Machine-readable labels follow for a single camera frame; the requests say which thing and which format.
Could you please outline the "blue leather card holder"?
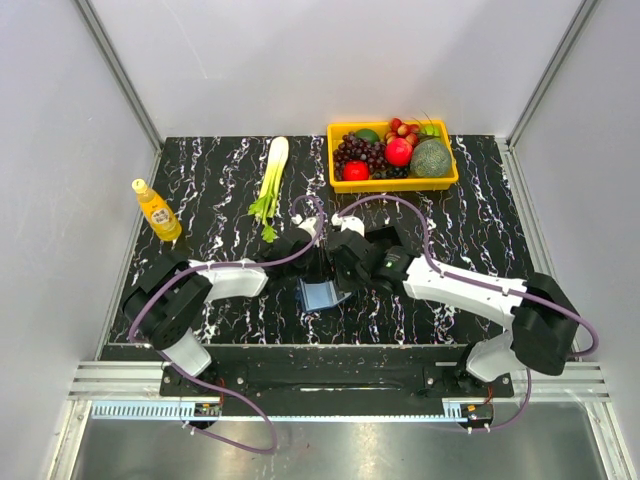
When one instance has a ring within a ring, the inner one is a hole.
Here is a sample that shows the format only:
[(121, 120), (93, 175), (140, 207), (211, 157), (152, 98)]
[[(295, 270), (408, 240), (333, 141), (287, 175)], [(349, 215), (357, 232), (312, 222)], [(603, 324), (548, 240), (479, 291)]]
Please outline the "blue leather card holder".
[(341, 290), (333, 280), (320, 283), (307, 283), (299, 280), (297, 299), (305, 313), (334, 308), (352, 296), (351, 292)]

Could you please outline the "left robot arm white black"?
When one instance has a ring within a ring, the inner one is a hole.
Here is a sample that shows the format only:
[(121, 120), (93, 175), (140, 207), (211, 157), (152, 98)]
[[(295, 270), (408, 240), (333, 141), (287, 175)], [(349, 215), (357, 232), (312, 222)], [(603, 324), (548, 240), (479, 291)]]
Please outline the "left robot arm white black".
[(166, 359), (183, 371), (193, 394), (213, 390), (217, 372), (192, 325), (204, 305), (235, 297), (254, 298), (266, 286), (304, 270), (319, 243), (322, 222), (310, 217), (265, 247), (253, 259), (202, 262), (171, 251), (160, 256), (126, 291), (122, 315)]

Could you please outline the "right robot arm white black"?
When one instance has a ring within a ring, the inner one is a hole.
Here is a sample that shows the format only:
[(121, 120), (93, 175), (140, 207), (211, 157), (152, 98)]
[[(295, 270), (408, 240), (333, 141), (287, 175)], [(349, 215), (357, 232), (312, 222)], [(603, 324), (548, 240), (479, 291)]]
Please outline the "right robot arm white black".
[(469, 396), (516, 370), (559, 376), (571, 353), (578, 323), (556, 281), (491, 277), (416, 255), (399, 242), (345, 229), (332, 232), (326, 255), (340, 289), (374, 289), (414, 300), (438, 302), (484, 317), (500, 335), (468, 346), (455, 384)]

